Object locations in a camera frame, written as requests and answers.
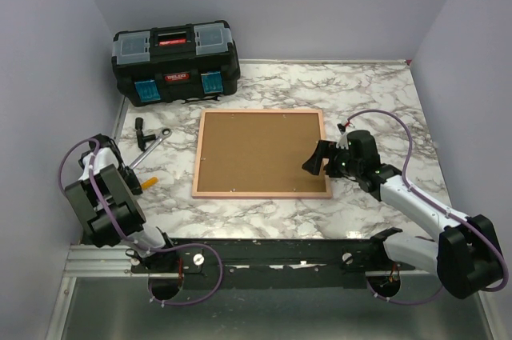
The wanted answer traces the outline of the pink picture frame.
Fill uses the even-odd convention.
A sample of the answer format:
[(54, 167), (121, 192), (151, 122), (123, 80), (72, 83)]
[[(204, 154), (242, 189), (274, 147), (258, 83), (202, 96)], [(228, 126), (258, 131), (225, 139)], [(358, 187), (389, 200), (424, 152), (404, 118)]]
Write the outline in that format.
[(203, 110), (192, 196), (331, 198), (329, 179), (302, 169), (325, 136), (321, 110)]

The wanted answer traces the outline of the yellow handled screwdriver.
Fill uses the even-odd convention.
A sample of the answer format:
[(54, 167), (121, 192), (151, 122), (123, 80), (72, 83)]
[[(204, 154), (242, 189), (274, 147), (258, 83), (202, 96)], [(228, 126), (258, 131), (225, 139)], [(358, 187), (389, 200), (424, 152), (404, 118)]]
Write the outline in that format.
[(158, 178), (152, 177), (141, 184), (142, 190), (147, 190), (158, 183)]

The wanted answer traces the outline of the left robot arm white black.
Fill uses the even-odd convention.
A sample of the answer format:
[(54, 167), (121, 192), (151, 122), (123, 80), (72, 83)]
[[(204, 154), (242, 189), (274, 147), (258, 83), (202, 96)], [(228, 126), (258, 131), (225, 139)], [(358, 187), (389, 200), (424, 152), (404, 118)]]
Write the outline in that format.
[(89, 149), (78, 160), (82, 175), (64, 186), (59, 174), (58, 185), (82, 226), (85, 242), (97, 248), (124, 245), (133, 264), (151, 271), (172, 270), (178, 254), (167, 234), (146, 224), (136, 200), (142, 186), (115, 141), (97, 134), (74, 148), (84, 143)]

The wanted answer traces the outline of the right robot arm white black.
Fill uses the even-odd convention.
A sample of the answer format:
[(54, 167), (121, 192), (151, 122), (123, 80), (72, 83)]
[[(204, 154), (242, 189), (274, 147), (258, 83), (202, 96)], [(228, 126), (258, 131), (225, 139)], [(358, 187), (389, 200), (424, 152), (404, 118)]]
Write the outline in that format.
[(459, 299), (507, 284), (510, 274), (493, 223), (483, 215), (469, 217), (414, 187), (404, 172), (382, 163), (369, 131), (344, 133), (337, 142), (318, 141), (302, 169), (356, 181), (364, 192), (400, 211), (429, 235), (425, 240), (400, 230), (392, 233), (368, 249), (373, 267), (384, 270), (404, 262), (437, 276)]

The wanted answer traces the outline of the silver ratchet wrench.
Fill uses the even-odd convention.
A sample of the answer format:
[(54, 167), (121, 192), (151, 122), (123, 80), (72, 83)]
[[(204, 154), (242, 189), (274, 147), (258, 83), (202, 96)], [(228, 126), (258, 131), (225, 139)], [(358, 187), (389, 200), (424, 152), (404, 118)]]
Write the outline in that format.
[(131, 164), (129, 164), (129, 168), (133, 170), (139, 166), (163, 141), (165, 141), (171, 135), (172, 131), (170, 128), (163, 128), (156, 136), (156, 139), (153, 140), (152, 143), (146, 148), (146, 150), (137, 156)]

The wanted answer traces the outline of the black plastic toolbox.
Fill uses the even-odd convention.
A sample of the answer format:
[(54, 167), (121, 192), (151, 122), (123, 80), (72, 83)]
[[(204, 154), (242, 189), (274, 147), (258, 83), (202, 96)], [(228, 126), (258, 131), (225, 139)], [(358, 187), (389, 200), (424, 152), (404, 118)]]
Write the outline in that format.
[(225, 20), (120, 31), (111, 65), (119, 92), (135, 107), (232, 95), (241, 76)]

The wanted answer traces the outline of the black mounting base plate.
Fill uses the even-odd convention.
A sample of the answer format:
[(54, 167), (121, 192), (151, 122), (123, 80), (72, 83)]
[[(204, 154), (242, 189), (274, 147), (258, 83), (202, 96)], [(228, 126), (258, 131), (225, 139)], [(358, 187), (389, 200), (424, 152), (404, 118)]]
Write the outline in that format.
[(170, 244), (169, 252), (141, 259), (132, 272), (190, 290), (363, 289), (368, 274), (386, 275), (394, 267), (380, 238), (176, 238)]

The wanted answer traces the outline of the aluminium rail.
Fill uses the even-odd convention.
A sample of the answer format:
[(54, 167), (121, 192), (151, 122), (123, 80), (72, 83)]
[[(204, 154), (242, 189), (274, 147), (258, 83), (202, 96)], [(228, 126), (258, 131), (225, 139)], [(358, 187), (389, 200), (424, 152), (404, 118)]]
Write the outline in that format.
[(124, 278), (131, 276), (127, 247), (72, 246), (63, 271), (69, 278)]

